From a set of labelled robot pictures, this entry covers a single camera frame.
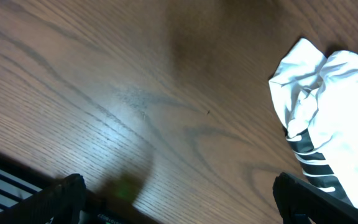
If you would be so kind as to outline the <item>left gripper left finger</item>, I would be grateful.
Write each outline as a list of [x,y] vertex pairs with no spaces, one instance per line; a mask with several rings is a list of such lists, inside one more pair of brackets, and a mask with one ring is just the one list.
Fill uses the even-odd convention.
[[85,202],[83,176],[71,174],[0,212],[0,224],[78,224]]

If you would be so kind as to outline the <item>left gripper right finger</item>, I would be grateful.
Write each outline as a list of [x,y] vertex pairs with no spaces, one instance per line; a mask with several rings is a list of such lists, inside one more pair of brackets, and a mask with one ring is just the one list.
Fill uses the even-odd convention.
[[358,224],[358,209],[282,172],[273,183],[273,196],[284,224]]

